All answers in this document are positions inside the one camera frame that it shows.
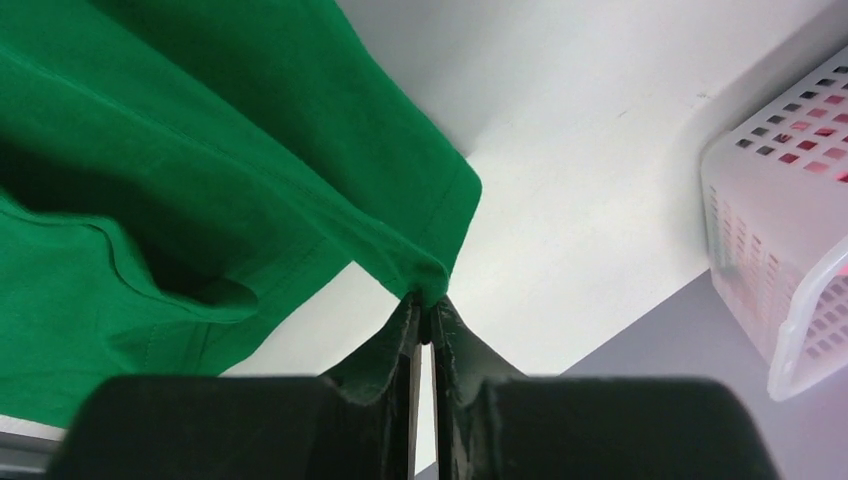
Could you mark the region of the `green t-shirt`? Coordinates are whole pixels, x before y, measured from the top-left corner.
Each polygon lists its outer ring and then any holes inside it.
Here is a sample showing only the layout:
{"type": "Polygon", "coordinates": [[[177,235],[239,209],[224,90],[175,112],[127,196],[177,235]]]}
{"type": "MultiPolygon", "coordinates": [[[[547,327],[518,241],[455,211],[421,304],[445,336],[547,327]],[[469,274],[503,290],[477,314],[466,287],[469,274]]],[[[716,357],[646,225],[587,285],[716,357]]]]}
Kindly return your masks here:
{"type": "Polygon", "coordinates": [[[5,1],[1,412],[220,375],[353,263],[433,303],[481,191],[333,1],[5,1]]]}

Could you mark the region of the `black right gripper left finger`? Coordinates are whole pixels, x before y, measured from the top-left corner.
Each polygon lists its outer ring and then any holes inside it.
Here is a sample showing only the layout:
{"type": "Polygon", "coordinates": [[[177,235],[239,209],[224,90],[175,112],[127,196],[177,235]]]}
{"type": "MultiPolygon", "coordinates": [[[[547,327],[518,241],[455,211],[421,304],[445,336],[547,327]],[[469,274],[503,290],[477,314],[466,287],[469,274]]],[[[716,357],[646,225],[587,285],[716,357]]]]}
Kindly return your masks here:
{"type": "Polygon", "coordinates": [[[410,479],[419,298],[317,376],[109,379],[50,479],[410,479]]]}

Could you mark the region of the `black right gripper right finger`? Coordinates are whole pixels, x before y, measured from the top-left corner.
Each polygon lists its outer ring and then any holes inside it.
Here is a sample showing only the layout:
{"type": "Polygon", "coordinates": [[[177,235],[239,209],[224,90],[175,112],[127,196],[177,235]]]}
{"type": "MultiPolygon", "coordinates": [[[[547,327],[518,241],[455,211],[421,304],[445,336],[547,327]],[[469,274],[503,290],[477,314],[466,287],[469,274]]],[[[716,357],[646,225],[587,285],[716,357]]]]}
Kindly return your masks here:
{"type": "Polygon", "coordinates": [[[442,479],[775,479],[724,385],[675,377],[531,377],[463,322],[430,312],[442,479]]]}

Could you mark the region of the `white plastic laundry basket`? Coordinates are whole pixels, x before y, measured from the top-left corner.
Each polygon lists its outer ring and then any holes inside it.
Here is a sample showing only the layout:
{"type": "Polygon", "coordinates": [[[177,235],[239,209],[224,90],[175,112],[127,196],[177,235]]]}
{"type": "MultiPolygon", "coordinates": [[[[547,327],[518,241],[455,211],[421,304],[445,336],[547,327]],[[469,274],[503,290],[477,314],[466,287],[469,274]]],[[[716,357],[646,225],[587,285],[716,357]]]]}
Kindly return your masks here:
{"type": "Polygon", "coordinates": [[[713,285],[783,401],[847,364],[847,54],[704,153],[713,285]]]}

